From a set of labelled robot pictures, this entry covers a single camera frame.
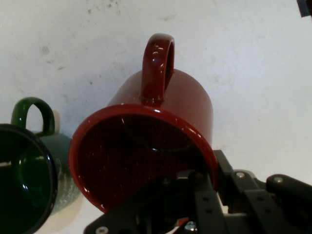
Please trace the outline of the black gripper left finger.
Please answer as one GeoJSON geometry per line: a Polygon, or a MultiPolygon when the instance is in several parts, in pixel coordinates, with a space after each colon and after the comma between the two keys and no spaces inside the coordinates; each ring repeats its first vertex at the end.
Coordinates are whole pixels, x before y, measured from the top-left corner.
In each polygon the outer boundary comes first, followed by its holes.
{"type": "Polygon", "coordinates": [[[225,234],[227,228],[208,174],[187,179],[157,179],[85,229],[86,234],[166,234],[184,232],[182,220],[195,224],[196,234],[225,234]]]}

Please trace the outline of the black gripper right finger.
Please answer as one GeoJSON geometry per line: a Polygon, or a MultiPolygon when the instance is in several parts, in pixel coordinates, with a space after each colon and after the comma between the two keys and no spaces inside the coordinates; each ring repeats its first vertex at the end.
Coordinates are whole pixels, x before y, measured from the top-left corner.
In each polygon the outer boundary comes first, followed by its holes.
{"type": "Polygon", "coordinates": [[[283,174],[260,181],[250,171],[235,170],[221,150],[218,193],[228,207],[225,217],[231,234],[310,234],[312,187],[283,174]]]}

